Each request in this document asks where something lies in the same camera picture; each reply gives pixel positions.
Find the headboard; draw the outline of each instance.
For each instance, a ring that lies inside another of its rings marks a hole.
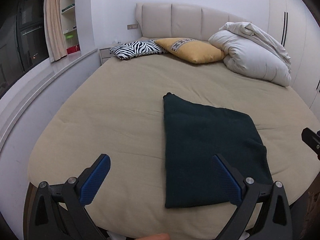
[[[136,19],[143,37],[202,41],[208,41],[226,22],[248,22],[216,9],[179,3],[137,3]]]

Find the beige curtain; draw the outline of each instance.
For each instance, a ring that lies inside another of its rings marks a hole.
[[[60,22],[60,0],[44,0],[44,32],[51,62],[67,55]]]

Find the mattress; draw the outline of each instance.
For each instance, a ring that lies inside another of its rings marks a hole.
[[[38,139],[28,178],[64,183],[105,153],[111,170],[86,209],[97,226],[133,238],[169,233],[173,240],[213,239],[236,209],[230,203],[166,209],[163,96],[248,114],[267,148],[274,181],[289,203],[320,171],[301,140],[320,123],[291,87],[233,73],[222,62],[193,65],[173,55],[112,57],[63,104]],[[252,227],[260,205],[248,224]]]

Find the nightstand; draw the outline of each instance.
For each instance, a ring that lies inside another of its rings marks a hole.
[[[120,43],[106,45],[105,48],[99,49],[100,50],[101,64],[105,63],[108,59],[110,59],[113,56],[113,54],[111,53],[111,51],[109,49],[114,47],[114,46],[117,46],[117,45],[120,45]]]

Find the yellow pillow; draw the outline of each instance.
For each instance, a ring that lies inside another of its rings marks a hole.
[[[211,44],[189,38],[166,38],[155,43],[173,55],[195,64],[222,60],[225,54]]]

